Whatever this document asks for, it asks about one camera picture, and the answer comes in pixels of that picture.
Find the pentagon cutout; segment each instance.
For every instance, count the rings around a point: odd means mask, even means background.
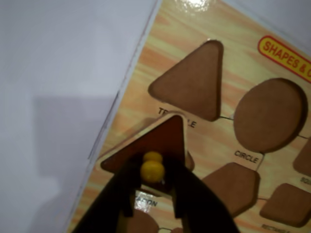
[[[227,164],[202,179],[224,203],[232,217],[252,207],[257,200],[260,177],[236,163]]]

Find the black line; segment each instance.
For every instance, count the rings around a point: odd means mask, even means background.
[[[263,162],[264,157],[265,157],[265,154],[262,153],[262,159],[261,159],[260,163],[258,164],[258,166],[257,166],[257,168],[256,168],[256,171],[258,171],[260,165],[261,165],[262,162]]]
[[[301,135],[298,135],[298,137],[302,137],[302,138],[304,138],[304,139],[309,139],[309,138],[307,138],[307,137],[305,137],[305,136],[301,136]]]
[[[231,119],[229,117],[225,117],[225,116],[220,116],[219,118],[223,118],[223,119],[227,119],[227,120],[233,120],[233,119]]]
[[[163,229],[163,230],[172,231],[171,229],[168,229],[168,228],[165,228],[165,227],[160,227],[159,230],[158,230],[158,232],[159,232],[160,230],[162,230],[162,229]]]

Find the wood grain pattern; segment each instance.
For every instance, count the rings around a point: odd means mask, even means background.
[[[241,233],[272,232],[264,228],[265,226],[291,233],[311,231],[311,221],[301,228],[296,228],[259,215],[267,202],[264,199],[270,198],[282,183],[289,183],[311,192],[311,185],[301,182],[303,175],[293,168],[295,158],[307,142],[305,138],[297,137],[280,150],[262,155],[246,150],[237,141],[232,120],[224,118],[214,122],[203,120],[176,106],[155,100],[147,91],[153,81],[206,40],[217,39],[221,41],[225,51],[221,87],[222,117],[232,118],[239,101],[251,88],[276,77],[286,78],[299,85],[306,93],[309,100],[308,107],[311,109],[311,85],[262,56],[257,50],[257,45],[262,37],[270,35],[307,59],[311,58],[222,1],[210,1],[208,8],[199,12],[191,7],[185,9],[184,3],[183,0],[163,0],[100,155],[146,126],[147,119],[159,117],[160,108],[183,112],[190,122],[196,122],[194,128],[187,127],[186,139],[187,150],[195,162],[193,173],[200,179],[231,162],[258,170],[260,174],[261,199],[252,208],[235,217]],[[300,135],[306,138],[311,136],[310,111]],[[257,162],[246,160],[245,158],[249,158],[248,155],[258,158]],[[97,161],[82,193],[68,228],[69,233],[112,176],[100,168],[101,159],[102,157]],[[147,205],[141,200],[139,203],[148,206],[146,212],[160,228],[181,227],[181,221],[174,218],[171,200],[164,197],[151,199],[156,205]]]

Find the triangle puzzle piece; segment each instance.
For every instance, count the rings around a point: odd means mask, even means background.
[[[149,86],[149,94],[205,120],[220,116],[224,47],[210,40]]]
[[[96,168],[112,173],[117,172],[120,167],[132,156],[138,153],[157,151],[165,156],[174,156],[185,163],[187,155],[185,129],[187,128],[186,118],[179,113],[168,113],[133,137],[126,139],[113,149],[102,155],[96,162]],[[168,194],[168,187],[161,183],[147,184],[148,191],[160,191],[161,195]]]

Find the yellow knob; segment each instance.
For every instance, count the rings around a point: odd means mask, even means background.
[[[146,161],[140,168],[141,178],[148,183],[157,183],[164,178],[164,166],[157,161]]]
[[[156,162],[162,163],[163,158],[162,158],[162,155],[160,153],[155,152],[155,151],[150,151],[150,152],[144,154],[142,160],[144,162],[156,161]]]

